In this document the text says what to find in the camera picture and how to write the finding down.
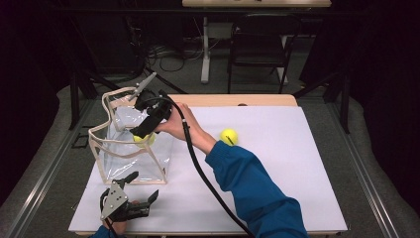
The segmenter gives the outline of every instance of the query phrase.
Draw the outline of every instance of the clear plastic bag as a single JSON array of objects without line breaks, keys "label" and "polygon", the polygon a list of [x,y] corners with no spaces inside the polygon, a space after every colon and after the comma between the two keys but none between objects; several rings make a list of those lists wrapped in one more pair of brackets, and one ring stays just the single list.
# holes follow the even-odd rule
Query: clear plastic bag
[{"label": "clear plastic bag", "polygon": [[129,101],[135,87],[125,87],[105,93],[102,105],[108,121],[89,129],[89,145],[104,183],[123,179],[132,172],[139,176],[131,184],[167,183],[173,137],[165,132],[151,133],[136,140],[130,130],[148,116]]}]

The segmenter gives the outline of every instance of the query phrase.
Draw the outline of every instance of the black cord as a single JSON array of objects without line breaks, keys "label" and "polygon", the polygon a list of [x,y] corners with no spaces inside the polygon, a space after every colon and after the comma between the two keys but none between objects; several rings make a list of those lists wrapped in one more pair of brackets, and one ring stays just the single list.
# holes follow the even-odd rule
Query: black cord
[{"label": "black cord", "polygon": [[210,191],[213,193],[213,195],[216,197],[216,199],[219,201],[219,203],[222,205],[222,207],[225,209],[225,211],[229,214],[229,216],[239,226],[241,226],[241,228],[244,229],[244,231],[247,232],[247,234],[249,236],[254,237],[253,233],[248,229],[248,227],[246,225],[244,225],[244,223],[242,223],[241,220],[239,220],[239,218],[231,211],[231,209],[228,207],[228,205],[225,203],[223,198],[219,195],[217,190],[214,188],[213,184],[209,181],[209,179],[207,178],[207,176],[204,174],[203,170],[201,169],[200,164],[198,163],[197,157],[195,156],[193,146],[192,146],[191,136],[189,134],[189,126],[186,122],[186,119],[185,119],[183,113],[182,113],[182,110],[179,108],[179,106],[174,101],[172,101],[171,99],[168,99],[168,98],[164,98],[164,97],[150,98],[150,99],[145,100],[145,102],[152,101],[152,100],[168,101],[176,108],[176,110],[179,113],[179,116],[182,119],[182,127],[183,127],[183,130],[184,130],[185,142],[186,142],[187,147],[188,147],[189,155],[191,156],[192,163],[194,164],[195,169],[198,171],[198,174],[201,176],[204,183],[206,183],[207,187],[210,189]]}]

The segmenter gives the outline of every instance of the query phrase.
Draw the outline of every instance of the tennis ball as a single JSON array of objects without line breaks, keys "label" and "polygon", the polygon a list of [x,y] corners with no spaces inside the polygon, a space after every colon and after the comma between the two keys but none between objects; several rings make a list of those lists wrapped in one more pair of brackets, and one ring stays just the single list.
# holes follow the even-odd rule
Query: tennis ball
[{"label": "tennis ball", "polygon": [[229,146],[235,146],[238,144],[238,133],[231,128],[225,129],[220,133],[220,140]]},{"label": "tennis ball", "polygon": [[[151,146],[154,143],[156,137],[157,136],[156,136],[155,132],[152,132],[151,134],[145,136],[145,138],[143,138],[143,139],[139,136],[133,135],[133,141],[134,142],[141,142],[141,143],[148,143],[149,146]],[[143,147],[144,144],[136,144],[136,146]]]}]

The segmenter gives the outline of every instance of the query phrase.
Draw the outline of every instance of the white table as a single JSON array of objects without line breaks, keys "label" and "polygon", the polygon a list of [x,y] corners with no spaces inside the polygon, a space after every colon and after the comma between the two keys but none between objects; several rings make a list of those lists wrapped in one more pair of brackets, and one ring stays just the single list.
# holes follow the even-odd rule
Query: white table
[{"label": "white table", "polygon": [[[182,0],[182,6],[193,8],[321,8],[330,7],[330,0]],[[201,69],[201,83],[209,82],[210,52],[209,52],[209,23],[207,17],[203,21],[203,66]],[[277,69],[278,75],[284,69]]]},{"label": "white table", "polygon": [[[306,118],[302,109],[295,106],[292,96],[173,95],[172,99],[190,101],[190,105],[193,102],[211,105],[214,101],[216,106],[192,107],[202,127],[216,138],[227,127],[237,130],[239,145],[254,152],[283,192],[300,202],[305,228],[310,234],[335,234],[347,230]],[[285,105],[291,106],[278,106],[282,99]],[[267,101],[275,106],[262,106]],[[249,106],[226,106],[237,103],[248,103]],[[235,212],[231,193],[219,189],[211,169],[204,162],[204,154],[198,150],[195,153],[206,176]],[[167,179],[168,184],[126,185],[125,192],[131,200],[146,200],[159,189],[150,216],[129,221],[127,234],[245,234],[196,172],[184,142],[175,140],[173,143]],[[106,187],[94,167],[69,225],[70,231],[86,235],[98,229],[101,225],[98,201]]]}]

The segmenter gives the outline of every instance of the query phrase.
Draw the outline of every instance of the black curtain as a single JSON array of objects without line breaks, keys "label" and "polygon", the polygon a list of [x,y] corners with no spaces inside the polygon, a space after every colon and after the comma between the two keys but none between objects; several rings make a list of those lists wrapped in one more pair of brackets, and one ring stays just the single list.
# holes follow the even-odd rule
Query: black curtain
[{"label": "black curtain", "polygon": [[[400,195],[420,214],[420,25],[415,8],[400,1],[334,1],[339,10],[378,14],[348,68],[351,96],[364,108],[371,148]],[[314,42],[301,80],[315,83],[346,62],[367,21],[330,21]]]},{"label": "black curtain", "polygon": [[0,3],[0,204],[43,142],[58,110],[56,93],[68,85],[65,66],[32,7],[31,1]]}]

